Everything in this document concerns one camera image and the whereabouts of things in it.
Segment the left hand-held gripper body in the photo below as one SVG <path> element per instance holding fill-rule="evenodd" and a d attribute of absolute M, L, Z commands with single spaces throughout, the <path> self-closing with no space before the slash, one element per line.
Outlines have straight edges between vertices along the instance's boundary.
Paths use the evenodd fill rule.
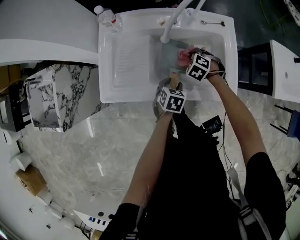
<path fill-rule="evenodd" d="M 153 112 L 160 118 L 165 112 L 181 113 L 187 93 L 168 87 L 158 87 L 153 101 Z"/>

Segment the clear plastic water bottle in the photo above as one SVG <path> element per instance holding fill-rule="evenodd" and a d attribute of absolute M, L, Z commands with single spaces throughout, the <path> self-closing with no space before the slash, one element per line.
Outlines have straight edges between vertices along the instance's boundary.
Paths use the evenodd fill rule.
<path fill-rule="evenodd" d="M 101 5 L 94 7 L 94 13 L 97 15 L 97 22 L 106 27 L 112 33 L 121 32 L 122 20 L 110 8 L 103 8 Z"/>

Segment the brown cardboard box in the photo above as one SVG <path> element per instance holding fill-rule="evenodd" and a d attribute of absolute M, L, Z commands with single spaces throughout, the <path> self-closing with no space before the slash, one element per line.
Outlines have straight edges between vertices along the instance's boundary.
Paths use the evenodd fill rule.
<path fill-rule="evenodd" d="M 46 181 L 41 172 L 33 165 L 28 165 L 25 171 L 19 169 L 16 176 L 33 196 L 36 196 L 46 186 Z"/>

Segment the person's left forearm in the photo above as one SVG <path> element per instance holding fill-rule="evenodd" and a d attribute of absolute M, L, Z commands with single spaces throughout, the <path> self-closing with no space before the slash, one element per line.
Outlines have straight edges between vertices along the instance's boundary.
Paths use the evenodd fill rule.
<path fill-rule="evenodd" d="M 157 120 L 154 131 L 136 165 L 122 203 L 142 206 L 152 194 L 164 159 L 167 132 L 172 115 L 172 113 L 166 112 Z"/>

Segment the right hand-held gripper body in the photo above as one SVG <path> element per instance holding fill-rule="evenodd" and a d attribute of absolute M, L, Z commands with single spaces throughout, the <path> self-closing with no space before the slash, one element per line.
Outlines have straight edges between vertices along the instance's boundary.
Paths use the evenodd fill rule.
<path fill-rule="evenodd" d="M 197 47 L 195 47 L 191 53 L 191 62 L 186 69 L 187 76 L 201 81 L 213 75 L 223 76 L 225 74 L 225 67 L 221 59 L 214 56 L 212 53 Z M 217 70 L 210 69 L 212 61 L 217 64 Z"/>

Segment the white sink basin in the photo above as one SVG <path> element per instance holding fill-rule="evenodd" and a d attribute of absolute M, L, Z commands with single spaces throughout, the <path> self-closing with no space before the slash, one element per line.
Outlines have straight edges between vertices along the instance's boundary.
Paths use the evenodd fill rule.
<path fill-rule="evenodd" d="M 164 23 L 174 13 L 172 8 L 151 8 L 123 12 L 122 31 L 112 33 L 100 26 L 98 32 L 99 89 L 104 103 L 152 101 L 158 83 L 158 54 Z M 219 23 L 201 23 L 201 20 Z M 188 26 L 179 23 L 170 31 L 170 40 L 204 48 L 221 59 L 230 88 L 238 89 L 238 51 L 234 19 L 199 11 Z"/>

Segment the pink sponge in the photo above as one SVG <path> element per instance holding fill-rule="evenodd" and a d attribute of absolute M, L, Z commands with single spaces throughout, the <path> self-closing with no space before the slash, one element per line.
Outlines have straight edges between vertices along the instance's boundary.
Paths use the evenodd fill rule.
<path fill-rule="evenodd" d="M 192 51 L 195 47 L 192 45 L 187 49 L 179 49 L 178 50 L 178 58 L 177 58 L 177 65 L 179 67 L 187 67 L 191 62 L 191 55 Z"/>

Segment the marble-patterned cabinet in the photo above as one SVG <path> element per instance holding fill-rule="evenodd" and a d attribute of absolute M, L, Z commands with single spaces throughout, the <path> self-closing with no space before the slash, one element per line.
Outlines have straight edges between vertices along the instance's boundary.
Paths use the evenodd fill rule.
<path fill-rule="evenodd" d="M 33 128 L 66 132 L 108 106 L 100 101 L 97 65 L 50 65 L 25 80 Z"/>

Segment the white paper roll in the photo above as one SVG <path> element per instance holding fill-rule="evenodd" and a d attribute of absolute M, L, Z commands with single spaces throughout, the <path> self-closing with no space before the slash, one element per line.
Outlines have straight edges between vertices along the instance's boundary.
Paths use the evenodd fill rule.
<path fill-rule="evenodd" d="M 31 162 L 31 156 L 28 153 L 23 152 L 10 159 L 9 164 L 12 170 L 17 172 L 18 170 L 25 171 Z"/>

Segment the black waist device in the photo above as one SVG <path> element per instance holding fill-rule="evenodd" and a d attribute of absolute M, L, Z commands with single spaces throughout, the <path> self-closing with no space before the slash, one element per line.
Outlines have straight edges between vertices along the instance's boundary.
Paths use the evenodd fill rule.
<path fill-rule="evenodd" d="M 213 136 L 215 133 L 220 132 L 222 128 L 223 124 L 218 115 L 205 121 L 200 127 L 201 131 L 209 136 Z"/>

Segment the metal spoon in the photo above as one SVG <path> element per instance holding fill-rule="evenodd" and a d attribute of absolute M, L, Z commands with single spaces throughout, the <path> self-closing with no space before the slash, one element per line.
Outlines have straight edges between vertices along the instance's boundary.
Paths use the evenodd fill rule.
<path fill-rule="evenodd" d="M 221 25 L 221 26 L 225 27 L 225 22 L 224 21 L 221 21 L 221 22 L 207 22 L 207 21 L 201 20 L 201 23 L 204 24 L 204 25 L 217 24 L 217 25 Z"/>

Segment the person's black clothing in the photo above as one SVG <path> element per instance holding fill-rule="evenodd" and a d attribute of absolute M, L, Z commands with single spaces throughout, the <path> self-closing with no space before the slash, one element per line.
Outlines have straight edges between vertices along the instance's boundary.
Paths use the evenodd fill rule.
<path fill-rule="evenodd" d="M 148 201 L 121 203 L 99 240 L 241 240 L 239 223 L 245 220 L 229 197 L 217 144 L 185 113 L 173 114 Z M 249 160 L 243 192 L 271 239 L 279 240 L 285 230 L 285 195 L 270 158 Z"/>

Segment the white panel with black knobs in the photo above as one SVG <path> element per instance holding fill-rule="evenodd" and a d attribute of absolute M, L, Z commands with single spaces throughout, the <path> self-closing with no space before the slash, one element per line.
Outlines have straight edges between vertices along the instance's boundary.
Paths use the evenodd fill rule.
<path fill-rule="evenodd" d="M 83 223 L 85 223 L 88 227 L 100 231 L 104 231 L 109 223 L 110 219 L 104 217 L 93 217 L 81 212 L 74 210 L 74 213 L 81 219 Z"/>

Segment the white curved counter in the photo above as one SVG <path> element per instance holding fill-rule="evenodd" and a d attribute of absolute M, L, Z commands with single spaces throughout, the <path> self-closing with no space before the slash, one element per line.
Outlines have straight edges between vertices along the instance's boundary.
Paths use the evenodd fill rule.
<path fill-rule="evenodd" d="M 75 0 L 0 0 L 0 66 L 38 60 L 98 64 L 96 16 Z"/>

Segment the white curved faucet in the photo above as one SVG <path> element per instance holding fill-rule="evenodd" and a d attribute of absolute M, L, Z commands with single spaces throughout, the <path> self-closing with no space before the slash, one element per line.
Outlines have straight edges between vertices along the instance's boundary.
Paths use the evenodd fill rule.
<path fill-rule="evenodd" d="M 195 19 L 196 15 L 206 2 L 206 0 L 199 0 L 199 3 L 197 4 L 196 8 L 187 8 L 187 6 L 192 2 L 193 0 L 183 0 L 175 9 L 174 13 L 169 17 L 169 19 L 165 22 L 165 30 L 163 35 L 160 38 L 160 41 L 164 44 L 168 43 L 170 41 L 169 35 L 171 28 L 173 25 L 177 23 L 178 18 L 180 25 L 187 26 L 190 25 Z"/>

